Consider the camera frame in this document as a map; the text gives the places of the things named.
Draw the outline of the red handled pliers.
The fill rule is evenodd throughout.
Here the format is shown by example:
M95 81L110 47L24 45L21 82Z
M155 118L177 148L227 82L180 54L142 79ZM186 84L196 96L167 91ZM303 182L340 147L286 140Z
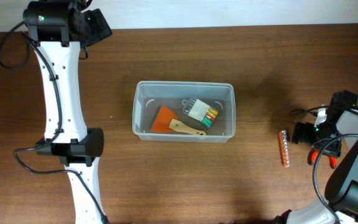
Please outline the red handled pliers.
M310 154L310 158L309 158L309 162L308 164L313 166L315 161L316 161L316 158L317 158L317 155L318 155L318 151L312 151L311 154ZM336 169L337 168L337 160L335 157L333 156L328 156L328 159L329 159L329 165L332 169Z

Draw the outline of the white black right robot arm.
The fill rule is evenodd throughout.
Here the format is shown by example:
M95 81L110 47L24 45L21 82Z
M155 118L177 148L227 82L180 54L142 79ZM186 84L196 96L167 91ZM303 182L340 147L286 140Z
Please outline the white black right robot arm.
M287 210L274 223L358 223L358 96L333 94L328 105L307 110L315 123L296 123L293 135L278 135L282 164L289 167L289 143L310 145L308 162L317 201Z

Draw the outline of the clear plastic container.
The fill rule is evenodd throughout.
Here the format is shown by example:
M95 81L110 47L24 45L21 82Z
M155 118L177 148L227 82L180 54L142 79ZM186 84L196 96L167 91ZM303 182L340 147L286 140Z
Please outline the clear plastic container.
M218 112L210 127L187 114L188 101L197 99ZM172 110L185 125L205 135L155 133L152 125L162 106ZM141 81L135 91L132 130L145 141L227 142L236 133L236 101L229 83Z

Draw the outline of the orange scraper wooden handle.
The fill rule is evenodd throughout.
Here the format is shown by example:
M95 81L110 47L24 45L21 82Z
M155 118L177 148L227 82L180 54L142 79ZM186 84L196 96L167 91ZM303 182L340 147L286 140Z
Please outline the orange scraper wooden handle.
M205 136L206 132L191 128L181 122L178 116L166 106L161 106L150 129L153 133L168 134L173 132Z

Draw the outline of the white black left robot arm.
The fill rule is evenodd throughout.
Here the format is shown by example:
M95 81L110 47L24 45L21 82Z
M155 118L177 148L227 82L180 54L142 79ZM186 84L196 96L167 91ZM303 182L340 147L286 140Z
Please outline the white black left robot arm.
M44 87L44 138L33 150L58 157L73 193L76 223L108 223L99 191L104 149L101 128L85 125L78 79L80 52L111 36L99 9L89 1L32 1L23 12L25 40L39 60Z

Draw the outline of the orange socket bit rail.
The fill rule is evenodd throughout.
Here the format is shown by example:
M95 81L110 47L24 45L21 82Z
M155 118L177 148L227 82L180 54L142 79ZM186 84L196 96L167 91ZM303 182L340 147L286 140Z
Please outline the orange socket bit rail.
M290 159L288 153L288 141L287 141L287 131L281 130L278 134L279 147L280 147L280 155L282 164L285 168L289 168Z

